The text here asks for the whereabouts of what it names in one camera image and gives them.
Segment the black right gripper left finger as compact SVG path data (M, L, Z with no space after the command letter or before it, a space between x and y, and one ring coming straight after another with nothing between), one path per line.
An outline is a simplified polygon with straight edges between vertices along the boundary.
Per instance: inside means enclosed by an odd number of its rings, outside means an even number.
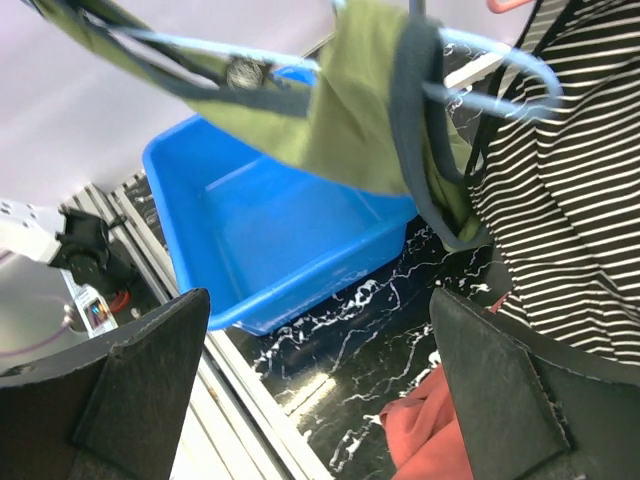
M1 374L4 479L166 479L201 358L209 295Z

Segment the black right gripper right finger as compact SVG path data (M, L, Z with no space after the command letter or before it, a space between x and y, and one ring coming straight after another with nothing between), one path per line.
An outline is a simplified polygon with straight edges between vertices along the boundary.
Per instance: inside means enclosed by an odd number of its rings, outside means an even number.
M475 478L638 478L638 367L445 289L430 318Z

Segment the black white striped tank top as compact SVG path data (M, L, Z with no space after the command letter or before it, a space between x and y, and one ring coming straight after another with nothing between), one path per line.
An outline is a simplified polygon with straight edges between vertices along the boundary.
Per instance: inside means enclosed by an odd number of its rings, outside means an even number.
M468 180L512 286L499 312L639 361L639 5L541 1L520 48L563 93L548 118L485 119Z

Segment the green graphic tank top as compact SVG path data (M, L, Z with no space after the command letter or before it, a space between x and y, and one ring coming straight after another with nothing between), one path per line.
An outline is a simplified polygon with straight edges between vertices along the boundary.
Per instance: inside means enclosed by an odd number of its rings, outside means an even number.
M192 83L115 37L145 25L111 1L39 1L36 9L78 44L165 91L210 123L280 163L377 194L408 195L451 251L485 245L464 172L471 154L425 83L444 78L436 21L376 1L351 1L319 56L314 85L274 76L266 62L224 60L192 47L144 44Z

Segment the pink wire hanger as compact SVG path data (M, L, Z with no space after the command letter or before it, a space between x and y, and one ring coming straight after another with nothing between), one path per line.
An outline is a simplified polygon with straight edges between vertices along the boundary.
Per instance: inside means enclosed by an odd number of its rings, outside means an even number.
M530 2L531 0L487 0L486 4L492 13L503 14Z

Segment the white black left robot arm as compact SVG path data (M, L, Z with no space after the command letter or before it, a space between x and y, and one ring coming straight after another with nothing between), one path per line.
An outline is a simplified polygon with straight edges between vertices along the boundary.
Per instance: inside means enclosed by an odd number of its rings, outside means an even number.
M49 267L67 271L78 286L90 286L119 313L132 298L137 268L110 240L126 218L108 222L68 206L38 207L1 200L1 249Z

